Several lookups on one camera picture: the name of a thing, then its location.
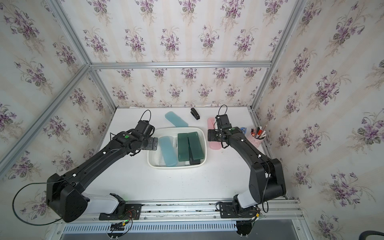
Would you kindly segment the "pink pencil case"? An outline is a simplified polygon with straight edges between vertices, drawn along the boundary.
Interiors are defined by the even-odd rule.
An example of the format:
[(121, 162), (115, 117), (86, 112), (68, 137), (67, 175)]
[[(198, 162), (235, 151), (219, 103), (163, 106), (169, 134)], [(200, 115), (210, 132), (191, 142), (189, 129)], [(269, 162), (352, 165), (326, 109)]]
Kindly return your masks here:
[[(208, 130), (213, 130), (215, 118), (208, 118), (207, 123), (208, 123)], [(219, 142), (209, 142), (209, 147), (211, 150), (215, 150), (215, 151), (220, 150), (222, 148)]]

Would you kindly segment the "teal pencil case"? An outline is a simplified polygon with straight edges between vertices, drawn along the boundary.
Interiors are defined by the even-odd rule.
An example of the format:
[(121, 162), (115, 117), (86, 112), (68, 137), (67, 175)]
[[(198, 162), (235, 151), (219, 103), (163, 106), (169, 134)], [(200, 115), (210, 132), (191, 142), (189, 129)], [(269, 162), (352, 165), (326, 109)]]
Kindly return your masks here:
[(178, 164), (178, 157), (176, 155), (173, 142), (168, 136), (159, 138), (159, 146), (164, 162), (167, 167), (174, 167)]
[(165, 118), (172, 123), (175, 127), (178, 128), (186, 128), (189, 127), (188, 123), (184, 121), (181, 117), (179, 117), (174, 112), (170, 111), (165, 114)]

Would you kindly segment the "white plastic storage box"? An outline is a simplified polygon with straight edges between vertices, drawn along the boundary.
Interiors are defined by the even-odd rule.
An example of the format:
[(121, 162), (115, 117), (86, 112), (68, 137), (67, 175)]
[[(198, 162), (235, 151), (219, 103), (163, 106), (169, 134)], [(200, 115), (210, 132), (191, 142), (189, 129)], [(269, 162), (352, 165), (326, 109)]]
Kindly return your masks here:
[[(162, 153), (161, 153), (161, 148), (159, 146), (159, 138), (165, 137), (165, 136), (170, 137), (171, 141), (173, 142), (173, 146), (174, 146), (176, 155), (178, 157), (178, 134), (179, 133), (192, 133), (192, 132), (198, 133), (203, 151), (205, 153), (205, 158), (203, 160), (201, 160), (201, 164), (191, 166), (189, 161), (179, 162), (179, 160), (178, 160), (178, 164), (176, 166), (167, 167), (165, 162), (164, 162)], [(194, 127), (162, 128), (162, 129), (155, 130), (153, 137), (158, 138), (158, 148), (156, 151), (148, 152), (148, 164), (152, 168), (163, 169), (163, 170), (194, 168), (194, 167), (199, 167), (199, 166), (205, 164), (205, 162), (207, 160), (207, 138), (206, 138), (205, 134), (203, 133), (203, 131), (199, 128), (194, 128)], [(189, 147), (189, 152), (190, 152), (190, 159), (193, 159), (190, 147)]]

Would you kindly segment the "dark green pencil case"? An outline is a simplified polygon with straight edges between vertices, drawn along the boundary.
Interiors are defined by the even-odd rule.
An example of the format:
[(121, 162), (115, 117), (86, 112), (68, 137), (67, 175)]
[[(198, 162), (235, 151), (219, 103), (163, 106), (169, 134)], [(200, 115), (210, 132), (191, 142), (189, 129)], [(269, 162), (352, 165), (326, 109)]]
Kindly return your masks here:
[(178, 160), (179, 162), (189, 161), (189, 140), (187, 133), (178, 134)]
[(205, 153), (203, 151), (200, 138), (197, 132), (187, 133), (189, 140), (189, 147), (191, 149), (192, 158), (194, 161), (203, 160)]

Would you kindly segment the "black pencil case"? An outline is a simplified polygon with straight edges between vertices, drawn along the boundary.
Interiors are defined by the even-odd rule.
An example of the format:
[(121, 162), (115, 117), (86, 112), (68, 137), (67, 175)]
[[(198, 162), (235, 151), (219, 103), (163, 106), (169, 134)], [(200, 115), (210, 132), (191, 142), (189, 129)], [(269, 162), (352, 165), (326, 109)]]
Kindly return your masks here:
[(201, 164), (201, 160), (190, 159), (189, 163), (190, 163), (191, 166), (200, 165)]

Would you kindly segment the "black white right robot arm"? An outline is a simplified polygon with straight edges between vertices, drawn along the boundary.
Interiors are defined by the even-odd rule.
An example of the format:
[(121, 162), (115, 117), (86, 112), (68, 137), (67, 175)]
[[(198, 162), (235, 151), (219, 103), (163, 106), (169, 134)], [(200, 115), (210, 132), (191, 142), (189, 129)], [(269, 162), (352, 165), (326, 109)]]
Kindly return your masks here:
[(243, 158), (250, 169), (248, 190), (233, 199), (233, 212), (236, 215), (287, 193), (282, 163), (261, 153), (238, 127), (221, 131), (208, 130), (208, 141), (227, 144)]

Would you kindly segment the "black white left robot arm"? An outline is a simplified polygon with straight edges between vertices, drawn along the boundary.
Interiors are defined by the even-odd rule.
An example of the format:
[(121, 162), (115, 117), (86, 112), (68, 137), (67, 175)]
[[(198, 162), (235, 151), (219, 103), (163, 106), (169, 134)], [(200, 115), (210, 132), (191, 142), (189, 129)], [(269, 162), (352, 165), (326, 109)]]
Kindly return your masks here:
[(155, 129), (144, 132), (120, 132), (89, 160), (63, 175), (53, 174), (47, 180), (46, 203), (63, 221), (70, 223), (86, 214), (116, 214), (125, 212), (125, 200), (117, 194), (88, 195), (87, 187), (107, 168), (126, 155), (141, 150), (154, 151)]

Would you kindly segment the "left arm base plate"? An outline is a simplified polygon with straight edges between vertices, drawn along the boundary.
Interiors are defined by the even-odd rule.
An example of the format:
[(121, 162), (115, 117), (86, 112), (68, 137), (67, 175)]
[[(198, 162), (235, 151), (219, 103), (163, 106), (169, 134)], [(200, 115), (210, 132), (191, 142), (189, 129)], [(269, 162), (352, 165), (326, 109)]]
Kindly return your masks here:
[(138, 220), (140, 218), (141, 204), (124, 204), (118, 206), (117, 209), (111, 214), (101, 213), (99, 215), (99, 221), (117, 221), (117, 220)]

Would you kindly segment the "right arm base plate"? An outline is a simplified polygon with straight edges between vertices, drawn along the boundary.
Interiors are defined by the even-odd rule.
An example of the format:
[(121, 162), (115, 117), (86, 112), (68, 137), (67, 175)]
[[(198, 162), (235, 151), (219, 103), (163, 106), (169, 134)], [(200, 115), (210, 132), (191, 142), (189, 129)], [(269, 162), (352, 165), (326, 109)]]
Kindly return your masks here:
[(215, 208), (219, 212), (221, 219), (255, 219), (260, 215), (259, 208), (251, 206), (243, 209), (240, 204), (234, 201), (217, 202)]

